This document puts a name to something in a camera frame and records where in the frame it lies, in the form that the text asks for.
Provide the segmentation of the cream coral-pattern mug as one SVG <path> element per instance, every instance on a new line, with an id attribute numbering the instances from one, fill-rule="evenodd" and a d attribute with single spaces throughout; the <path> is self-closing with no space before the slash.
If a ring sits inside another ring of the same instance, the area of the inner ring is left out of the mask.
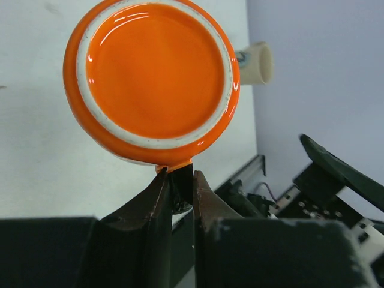
<path id="1" fill-rule="evenodd" d="M 266 42 L 253 43 L 236 51 L 242 85 L 266 85 L 274 73 L 274 59 Z"/>

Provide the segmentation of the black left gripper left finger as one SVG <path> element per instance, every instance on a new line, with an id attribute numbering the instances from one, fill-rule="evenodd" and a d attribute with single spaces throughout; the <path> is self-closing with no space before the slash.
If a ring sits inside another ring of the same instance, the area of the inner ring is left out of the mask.
<path id="1" fill-rule="evenodd" d="M 2 287 L 164 287 L 172 201 L 162 170 L 110 215 L 1 221 Z"/>

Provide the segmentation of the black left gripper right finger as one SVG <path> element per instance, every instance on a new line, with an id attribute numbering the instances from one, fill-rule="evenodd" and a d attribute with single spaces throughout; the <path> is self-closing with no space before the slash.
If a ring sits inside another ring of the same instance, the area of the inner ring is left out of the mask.
<path id="1" fill-rule="evenodd" d="M 338 221 L 244 218 L 193 179 L 197 287 L 377 287 Z"/>

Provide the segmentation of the orange ceramic mug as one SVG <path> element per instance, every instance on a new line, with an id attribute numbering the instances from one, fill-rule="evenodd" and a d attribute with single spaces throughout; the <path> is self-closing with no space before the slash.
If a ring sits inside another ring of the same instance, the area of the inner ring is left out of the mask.
<path id="1" fill-rule="evenodd" d="M 227 35 L 192 1 L 100 2 L 68 41 L 63 80 L 99 145 L 169 171 L 220 137 L 241 85 Z"/>

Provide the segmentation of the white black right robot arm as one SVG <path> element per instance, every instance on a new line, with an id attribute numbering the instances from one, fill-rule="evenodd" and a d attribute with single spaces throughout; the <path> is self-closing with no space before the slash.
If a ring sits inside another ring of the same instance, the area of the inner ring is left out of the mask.
<path id="1" fill-rule="evenodd" d="M 300 141 L 311 163 L 270 207 L 270 213 L 278 218 L 340 221 L 357 237 L 366 261 L 376 267 L 383 266 L 383 224 L 364 217 L 338 196 L 347 187 L 382 210 L 383 186 L 307 135 L 301 135 Z"/>

